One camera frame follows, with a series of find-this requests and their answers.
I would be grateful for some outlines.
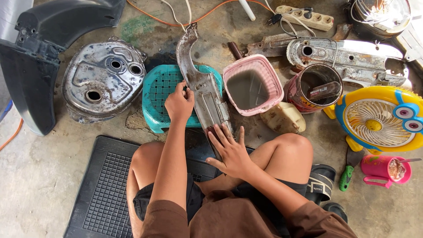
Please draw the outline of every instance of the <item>teal plastic stool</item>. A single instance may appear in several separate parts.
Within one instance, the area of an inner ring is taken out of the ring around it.
[[[202,73],[213,73],[220,95],[222,95],[222,76],[219,72],[207,65],[195,65],[195,68]],[[178,65],[166,64],[155,67],[144,78],[143,114],[147,125],[154,133],[164,133],[162,128],[170,126],[165,100],[183,79]],[[194,110],[188,119],[187,127],[201,127]]]

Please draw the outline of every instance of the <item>metal can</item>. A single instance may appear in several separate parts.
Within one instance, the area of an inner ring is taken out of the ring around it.
[[[341,85],[335,96],[319,100],[309,100],[306,97],[308,90],[330,82],[338,82]],[[343,82],[339,73],[331,66],[312,64],[290,79],[283,90],[285,102],[294,104],[302,114],[308,114],[335,104],[342,95]]]

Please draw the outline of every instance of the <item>cartoon eye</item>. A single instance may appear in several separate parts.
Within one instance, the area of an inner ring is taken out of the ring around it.
[[[405,129],[411,132],[418,132],[423,129],[423,124],[416,120],[409,120],[404,123]]]
[[[401,119],[408,119],[414,116],[414,112],[410,108],[400,107],[395,110],[395,115]]]

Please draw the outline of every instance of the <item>green handle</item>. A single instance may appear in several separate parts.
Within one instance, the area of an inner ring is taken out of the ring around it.
[[[345,171],[341,175],[341,179],[339,180],[339,190],[345,192],[349,186],[349,182],[351,182],[352,172],[354,171],[354,167],[351,165],[345,166]]]

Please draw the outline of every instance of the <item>hand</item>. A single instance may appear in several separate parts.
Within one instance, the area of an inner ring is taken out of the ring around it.
[[[184,87],[187,82],[184,80],[182,83],[176,85],[175,91],[171,93],[165,101],[166,110],[169,113],[170,121],[181,121],[186,123],[192,114],[194,108],[194,92]]]
[[[233,139],[231,132],[224,124],[222,124],[222,129],[225,134],[217,124],[213,128],[221,142],[216,139],[212,132],[209,131],[207,135],[222,156],[223,162],[214,158],[207,158],[206,162],[231,177],[245,180],[245,177],[256,165],[251,161],[245,149],[244,127],[241,126],[239,129],[238,143]]]

